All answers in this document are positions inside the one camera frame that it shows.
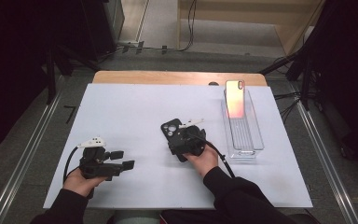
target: black curtain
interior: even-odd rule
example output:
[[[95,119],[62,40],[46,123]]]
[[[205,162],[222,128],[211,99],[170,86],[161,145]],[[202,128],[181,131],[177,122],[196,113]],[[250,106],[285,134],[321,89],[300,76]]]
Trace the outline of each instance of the black curtain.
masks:
[[[44,2],[0,0],[0,143],[47,86],[41,65],[51,7]]]

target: cable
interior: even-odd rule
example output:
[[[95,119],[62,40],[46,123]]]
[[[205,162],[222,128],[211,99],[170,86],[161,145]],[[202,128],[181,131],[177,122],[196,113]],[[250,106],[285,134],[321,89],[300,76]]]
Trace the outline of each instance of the cable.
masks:
[[[228,170],[228,173],[229,175],[234,178],[235,175],[234,173],[232,172],[231,170],[231,167],[229,166],[227,160],[226,160],[226,155],[223,155],[222,153],[220,153],[220,151],[217,149],[217,147],[215,147],[211,142],[208,142],[206,139],[203,139],[201,137],[198,137],[194,134],[191,134],[191,133],[188,133],[189,136],[192,136],[192,137],[195,137],[195,138],[198,138],[199,140],[201,140],[202,142],[204,142],[206,145],[208,145],[209,147],[211,147],[213,150],[215,150],[217,152],[217,155],[219,155],[220,157],[220,160],[223,162],[223,164],[225,164],[227,170]]]
[[[210,142],[206,141],[205,140],[205,143],[206,145],[208,145],[209,147],[213,148],[216,152],[217,152],[217,155],[219,155],[220,157],[220,160],[223,162],[223,164],[225,164],[228,172],[229,172],[229,175],[231,175],[232,178],[235,177],[234,173],[232,172],[231,170],[231,167],[228,165],[228,162],[226,160],[226,155],[222,155],[222,153],[220,153],[220,151]]]
[[[191,9],[193,7],[194,7],[194,9],[193,9],[193,18],[192,18],[192,22],[191,22],[191,25],[190,25],[190,14],[191,14]],[[197,0],[193,0],[193,2],[191,3],[190,10],[188,11],[188,14],[187,14],[187,24],[188,24],[188,30],[190,31],[190,40],[188,41],[188,44],[184,49],[179,49],[178,51],[188,50],[193,45],[193,40],[194,40],[194,19],[196,18],[196,10],[197,10]]]
[[[295,101],[292,102],[291,105],[289,105],[287,108],[285,108],[283,111],[281,111],[281,117],[283,120],[283,123],[286,122],[287,118],[289,117],[289,114],[292,112],[293,108],[296,106],[296,104],[302,100],[302,99],[313,99],[315,100],[317,97],[317,93],[316,92],[309,92],[309,94],[305,97],[301,96],[301,92],[299,91],[295,91],[295,92],[290,92],[290,93],[286,93],[286,94],[278,94],[278,95],[274,95],[275,100],[281,100],[284,98],[288,98],[288,97],[296,97]]]
[[[163,49],[163,48],[161,48],[160,50],[165,50],[165,51],[186,51],[193,45],[193,41],[194,41],[194,20],[196,18],[196,10],[197,10],[197,0],[193,0],[193,2],[191,3],[191,6],[190,6],[190,10],[188,11],[188,14],[187,14],[187,25],[188,25],[188,30],[190,32],[190,40],[188,41],[187,46],[184,49]],[[132,46],[123,46],[123,45],[120,45],[120,46],[123,47],[123,49],[159,49],[159,48],[132,47]]]
[[[77,149],[78,149],[78,147],[75,147],[75,148],[72,150],[71,154],[70,154],[69,157],[68,157],[68,160],[66,161],[65,169],[63,170],[62,183],[64,183],[65,180],[66,180],[66,177],[67,177],[69,174],[71,174],[71,173],[75,170],[75,169],[72,170],[68,175],[66,174],[66,173],[68,172],[68,167],[69,167],[69,163],[71,162],[72,156],[74,156],[74,154],[75,154],[75,152],[77,151]]]

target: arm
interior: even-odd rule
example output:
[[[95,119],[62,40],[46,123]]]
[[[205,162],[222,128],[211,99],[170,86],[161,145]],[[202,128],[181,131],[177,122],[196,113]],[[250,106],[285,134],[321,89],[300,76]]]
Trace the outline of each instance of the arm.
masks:
[[[206,146],[199,156],[185,154],[214,195],[214,207],[233,223],[295,223],[276,210],[260,188],[240,177],[231,178],[217,163],[217,153]]]
[[[77,168],[68,175],[60,193],[45,214],[34,217],[31,224],[77,224],[83,223],[84,212],[91,190],[102,183],[106,177],[85,179]]]

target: clear plastic container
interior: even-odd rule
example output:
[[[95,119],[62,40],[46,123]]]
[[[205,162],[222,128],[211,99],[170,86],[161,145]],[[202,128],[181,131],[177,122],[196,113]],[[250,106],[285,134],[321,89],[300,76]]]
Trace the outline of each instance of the clear plastic container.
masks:
[[[230,114],[233,113],[228,111],[229,107],[227,106],[226,96],[222,102],[228,156],[234,161],[248,161],[255,159],[264,149],[252,97],[246,88],[243,91],[242,106],[244,112],[243,116],[230,117]]]

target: person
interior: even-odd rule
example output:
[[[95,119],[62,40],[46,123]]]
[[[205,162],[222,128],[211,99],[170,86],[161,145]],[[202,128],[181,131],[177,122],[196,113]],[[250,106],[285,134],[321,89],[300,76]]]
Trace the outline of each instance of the person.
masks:
[[[165,210],[161,213],[165,223],[296,224],[272,206],[257,184],[223,172],[218,166],[217,152],[208,145],[199,156],[184,156],[213,194],[215,210]]]
[[[215,210],[164,210],[161,222],[167,224],[296,224],[290,217],[272,206],[261,189],[241,177],[231,178],[218,166],[218,155],[205,146],[199,156],[184,154],[203,179],[206,188],[215,197]],[[82,223],[90,191],[106,177],[85,179],[77,168],[65,180],[63,188],[51,208],[36,216],[31,224]]]
[[[71,172],[63,183],[53,205],[44,214],[33,218],[31,224],[80,224],[91,190],[98,187],[107,177],[86,179],[79,168]]]

